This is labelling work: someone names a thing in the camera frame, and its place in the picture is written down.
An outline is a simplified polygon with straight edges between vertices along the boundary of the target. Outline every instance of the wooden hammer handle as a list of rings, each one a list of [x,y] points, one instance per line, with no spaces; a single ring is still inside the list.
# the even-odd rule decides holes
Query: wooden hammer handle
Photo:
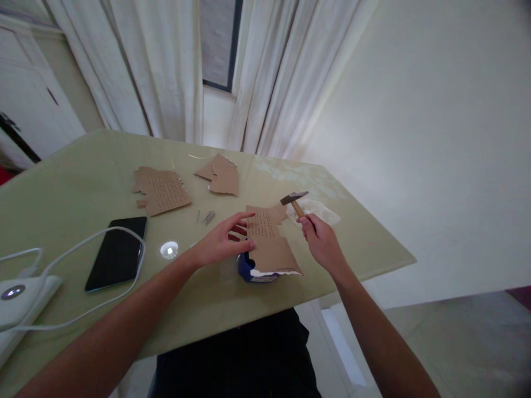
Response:
[[[293,206],[293,208],[295,209],[295,213],[297,213],[297,216],[299,217],[304,217],[304,212],[303,210],[300,208],[299,204],[297,203],[297,201],[293,201],[291,202],[291,205]]]

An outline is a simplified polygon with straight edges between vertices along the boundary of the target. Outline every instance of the blue container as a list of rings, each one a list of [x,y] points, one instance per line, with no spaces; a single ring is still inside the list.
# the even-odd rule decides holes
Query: blue container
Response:
[[[273,282],[279,277],[278,274],[265,276],[252,276],[251,270],[254,269],[254,261],[249,258],[249,252],[240,254],[238,258],[238,273],[242,276],[245,282],[251,283],[269,283]]]

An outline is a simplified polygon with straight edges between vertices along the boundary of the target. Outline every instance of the cardboard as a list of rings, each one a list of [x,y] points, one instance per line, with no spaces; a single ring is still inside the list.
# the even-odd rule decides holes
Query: cardboard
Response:
[[[150,217],[192,203],[181,177],[175,171],[139,167],[134,176],[137,184],[133,192],[145,194],[145,200],[137,201],[137,206],[145,207]]]
[[[215,193],[238,196],[238,171],[230,166],[213,166],[214,178],[209,189]]]
[[[247,219],[247,238],[256,242],[256,248],[248,254],[254,261],[252,276],[303,275],[286,238],[281,237],[277,224],[282,221],[285,206],[273,208],[246,206],[247,212],[256,213]]]
[[[238,196],[237,165],[222,154],[217,154],[205,167],[194,174],[212,181],[209,190],[215,193],[229,193]]]
[[[276,206],[270,207],[269,215],[274,223],[280,225],[286,218],[288,218],[288,205],[279,203]]]

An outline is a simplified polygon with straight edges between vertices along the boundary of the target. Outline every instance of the left hand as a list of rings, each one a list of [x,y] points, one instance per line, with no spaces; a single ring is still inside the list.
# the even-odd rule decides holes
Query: left hand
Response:
[[[229,232],[236,232],[244,237],[247,231],[242,227],[247,227],[244,220],[254,216],[255,213],[236,213],[234,216],[220,222],[202,240],[197,242],[188,250],[188,254],[193,258],[197,267],[216,263],[229,256],[248,252],[256,247],[253,240],[243,240]]]

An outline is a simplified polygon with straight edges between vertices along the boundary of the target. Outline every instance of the smartphone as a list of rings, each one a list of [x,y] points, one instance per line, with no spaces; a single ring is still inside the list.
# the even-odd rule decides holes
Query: smartphone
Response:
[[[111,221],[109,227],[130,229],[143,239],[147,222],[147,217],[122,218]],[[85,291],[91,292],[134,279],[143,249],[140,241],[131,234],[119,229],[108,231],[88,276]]]

